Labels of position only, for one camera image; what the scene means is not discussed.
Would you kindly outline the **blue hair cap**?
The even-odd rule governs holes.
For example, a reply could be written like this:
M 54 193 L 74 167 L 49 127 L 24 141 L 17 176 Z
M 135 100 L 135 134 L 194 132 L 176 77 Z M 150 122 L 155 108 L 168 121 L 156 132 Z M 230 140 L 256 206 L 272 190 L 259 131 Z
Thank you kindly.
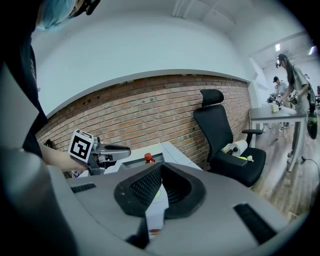
M 41 31 L 57 29 L 70 18 L 75 5 L 76 0 L 44 0 L 36 27 Z

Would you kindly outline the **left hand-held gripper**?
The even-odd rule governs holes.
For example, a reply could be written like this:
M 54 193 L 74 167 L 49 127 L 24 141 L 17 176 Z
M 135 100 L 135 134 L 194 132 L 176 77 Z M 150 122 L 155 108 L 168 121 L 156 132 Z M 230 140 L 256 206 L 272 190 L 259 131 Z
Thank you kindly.
M 102 175 L 117 160 L 128 158 L 131 149 L 117 144 L 102 144 L 98 136 L 75 130 L 68 147 L 68 154 L 84 162 L 90 176 Z

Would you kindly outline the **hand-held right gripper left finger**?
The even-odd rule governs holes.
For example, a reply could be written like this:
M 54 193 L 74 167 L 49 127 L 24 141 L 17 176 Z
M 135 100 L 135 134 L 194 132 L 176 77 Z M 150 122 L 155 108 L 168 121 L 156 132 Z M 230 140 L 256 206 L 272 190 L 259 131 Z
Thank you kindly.
M 65 179 L 50 166 L 52 188 L 66 225 L 72 233 L 70 244 L 76 256 L 164 256 L 157 241 L 145 248 L 133 245 L 134 235 L 147 239 L 143 218 L 127 215 L 115 200 L 118 183 L 144 171 L 154 171 L 162 163 L 149 163 L 104 175 Z

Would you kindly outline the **person's black t-shirt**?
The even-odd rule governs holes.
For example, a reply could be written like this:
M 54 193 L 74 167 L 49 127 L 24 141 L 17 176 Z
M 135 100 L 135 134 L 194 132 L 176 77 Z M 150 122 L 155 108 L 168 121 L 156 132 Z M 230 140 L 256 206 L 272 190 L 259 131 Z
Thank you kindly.
M 35 53 L 31 46 L 39 8 L 44 0 L 0 0 L 0 61 L 5 62 L 34 107 L 39 111 L 23 149 L 43 157 L 36 138 L 48 119 L 39 102 Z

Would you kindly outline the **black office chair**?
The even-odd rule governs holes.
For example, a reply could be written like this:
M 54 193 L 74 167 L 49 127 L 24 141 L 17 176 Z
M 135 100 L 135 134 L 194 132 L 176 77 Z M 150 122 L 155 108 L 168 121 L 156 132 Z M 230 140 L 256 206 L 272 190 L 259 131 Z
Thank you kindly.
M 260 178 L 266 162 L 264 150 L 250 147 L 253 135 L 261 135 L 262 130 L 245 129 L 247 149 L 240 157 L 252 156 L 254 162 L 231 155 L 229 145 L 234 141 L 233 133 L 222 105 L 224 95 L 217 89 L 202 89 L 201 108 L 193 111 L 193 117 L 202 130 L 209 145 L 207 162 L 209 172 L 232 178 L 246 187 L 253 186 Z

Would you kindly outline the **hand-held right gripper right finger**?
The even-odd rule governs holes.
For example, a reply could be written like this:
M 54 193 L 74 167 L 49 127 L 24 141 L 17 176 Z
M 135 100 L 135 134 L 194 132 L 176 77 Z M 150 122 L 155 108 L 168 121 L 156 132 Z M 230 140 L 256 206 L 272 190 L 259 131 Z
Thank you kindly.
M 259 246 L 234 207 L 248 204 L 276 233 L 288 221 L 270 202 L 238 181 L 185 165 L 173 167 L 198 178 L 206 196 L 189 217 L 167 219 L 149 244 L 156 256 L 235 256 Z

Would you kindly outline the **white box lid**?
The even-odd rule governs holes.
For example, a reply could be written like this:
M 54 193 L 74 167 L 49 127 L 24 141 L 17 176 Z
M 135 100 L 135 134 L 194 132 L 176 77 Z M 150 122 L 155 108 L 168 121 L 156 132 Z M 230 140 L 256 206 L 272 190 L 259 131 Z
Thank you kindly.
M 150 153 L 152 156 L 161 154 L 162 151 L 162 146 L 160 143 L 156 143 L 153 145 L 149 145 L 146 147 L 134 149 L 131 151 L 131 155 L 129 156 L 128 160 L 129 161 L 134 161 L 138 159 L 144 159 L 145 154 Z

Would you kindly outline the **grey rectangular tray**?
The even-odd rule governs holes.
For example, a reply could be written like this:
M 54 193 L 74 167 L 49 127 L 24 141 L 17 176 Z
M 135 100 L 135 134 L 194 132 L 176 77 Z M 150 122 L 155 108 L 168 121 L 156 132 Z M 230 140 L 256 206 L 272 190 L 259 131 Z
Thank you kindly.
M 164 162 L 164 157 L 162 153 L 158 153 L 152 156 L 152 158 L 156 161 L 156 162 Z M 118 171 L 126 171 L 132 168 L 136 168 L 136 167 L 140 167 L 146 164 L 146 160 L 145 158 L 138 158 L 138 159 L 134 159 L 134 160 L 129 160 L 129 161 L 125 161 L 123 162 Z

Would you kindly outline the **grey desk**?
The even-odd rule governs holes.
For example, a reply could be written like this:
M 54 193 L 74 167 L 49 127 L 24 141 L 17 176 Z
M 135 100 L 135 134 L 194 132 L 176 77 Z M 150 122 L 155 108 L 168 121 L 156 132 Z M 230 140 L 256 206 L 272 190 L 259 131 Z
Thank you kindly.
M 296 160 L 301 156 L 303 148 L 303 140 L 305 137 L 305 127 L 307 126 L 307 114 L 303 112 L 297 112 L 296 110 L 282 107 L 277 112 L 272 112 L 272 104 L 266 107 L 258 107 L 249 109 L 250 127 L 255 129 L 257 124 L 273 124 L 273 123 L 299 123 L 300 130 L 296 139 L 296 146 L 292 153 L 292 161 L 287 168 L 289 173 L 292 172 Z

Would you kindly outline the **white paper roll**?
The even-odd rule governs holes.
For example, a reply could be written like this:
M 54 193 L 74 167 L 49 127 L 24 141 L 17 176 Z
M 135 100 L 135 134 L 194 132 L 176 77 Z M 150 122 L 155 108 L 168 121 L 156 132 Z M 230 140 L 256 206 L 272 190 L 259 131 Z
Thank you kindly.
M 247 148 L 248 143 L 245 140 L 234 141 L 229 145 L 231 155 L 234 157 L 240 157 Z

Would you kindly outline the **person's left forearm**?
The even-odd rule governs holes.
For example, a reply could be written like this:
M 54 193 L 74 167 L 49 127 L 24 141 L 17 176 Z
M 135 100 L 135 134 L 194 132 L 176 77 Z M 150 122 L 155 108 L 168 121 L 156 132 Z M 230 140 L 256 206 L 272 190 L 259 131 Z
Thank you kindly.
M 88 169 L 84 162 L 72 157 L 67 152 L 59 151 L 43 144 L 40 144 L 39 147 L 42 158 L 47 165 L 56 166 L 63 172 L 86 171 Z

